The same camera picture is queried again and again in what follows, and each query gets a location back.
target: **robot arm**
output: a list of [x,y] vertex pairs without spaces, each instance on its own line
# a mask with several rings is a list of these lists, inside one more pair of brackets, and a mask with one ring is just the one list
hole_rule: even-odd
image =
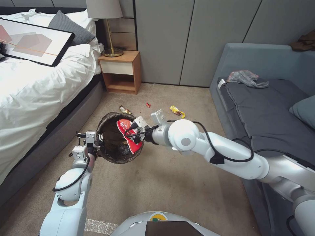
[[[40,229],[40,236],[83,236],[86,221],[86,203],[92,185],[92,170],[96,158],[97,132],[79,134],[85,146],[75,146],[72,168],[57,181],[55,197],[50,212]],[[77,201],[67,206],[65,201]]]
[[[215,133],[208,132],[208,140],[206,133],[199,132],[197,126],[189,120],[177,120],[170,125],[162,110],[152,113],[151,117],[158,128],[147,133],[144,140],[172,147],[183,155],[199,153],[207,162],[234,175],[268,183],[281,196],[293,202],[295,218],[305,235],[314,235],[314,170],[285,155],[262,157]],[[135,119],[140,129],[143,128],[141,122],[138,122],[141,119],[142,117]]]
[[[292,201],[295,218],[306,236],[315,232],[315,171],[297,161],[279,156],[264,158],[252,150],[211,132],[201,133],[188,120],[168,123],[162,110],[151,114],[157,124],[150,128],[142,117],[134,120],[141,132],[135,142],[145,140],[172,147],[183,155],[201,154],[207,162],[244,179],[268,183],[284,198]],[[51,211],[42,224],[40,235],[83,235],[86,203],[92,184],[91,172],[96,158],[97,132],[84,135],[86,146],[75,146],[72,169],[62,175],[54,188]],[[64,201],[77,201],[67,206]]]

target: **wooden nightstand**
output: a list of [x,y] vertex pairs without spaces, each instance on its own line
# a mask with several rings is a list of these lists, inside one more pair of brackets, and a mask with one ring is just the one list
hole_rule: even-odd
[[100,56],[98,61],[108,92],[138,93],[141,86],[138,51],[124,51],[118,57]]

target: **bed frame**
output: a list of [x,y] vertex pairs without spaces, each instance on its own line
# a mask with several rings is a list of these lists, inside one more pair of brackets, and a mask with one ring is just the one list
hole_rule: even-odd
[[[28,11],[30,7],[0,7],[0,15],[10,15],[18,12]],[[58,10],[63,13],[84,11],[85,8],[36,8],[36,12],[55,14]],[[103,21],[96,21],[98,41],[106,44],[106,35]],[[49,163],[75,136],[91,116],[99,104],[104,91],[102,75],[95,75],[97,80],[87,96],[79,105],[68,111],[69,115],[58,121],[58,125],[49,133],[45,133],[20,161],[13,171],[0,185],[0,206],[12,197],[23,185],[35,176],[47,163]]]

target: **picture frame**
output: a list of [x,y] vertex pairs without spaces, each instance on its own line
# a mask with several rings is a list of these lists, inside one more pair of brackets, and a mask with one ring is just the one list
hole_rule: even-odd
[[57,66],[73,41],[73,32],[0,18],[3,55]]

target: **carpet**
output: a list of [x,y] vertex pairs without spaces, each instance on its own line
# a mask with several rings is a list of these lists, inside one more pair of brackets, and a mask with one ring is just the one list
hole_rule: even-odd
[[[150,125],[150,114],[158,109],[163,109],[166,119],[180,119],[169,109],[175,105],[187,119],[224,136],[208,88],[157,84],[142,84],[138,95],[104,92],[80,132],[96,130],[100,119],[108,112],[118,112],[119,105],[136,117],[143,116]],[[0,235],[38,235],[51,208],[52,188],[71,167],[73,159],[68,154],[75,145],[77,138],[3,205],[5,222]],[[198,154],[182,156],[169,147],[145,143],[141,154],[127,164],[116,165],[100,157],[96,160],[87,202],[89,222],[116,225],[130,216],[154,210],[184,216],[222,236],[260,235],[241,179],[207,163]],[[84,235],[104,234],[85,231]]]

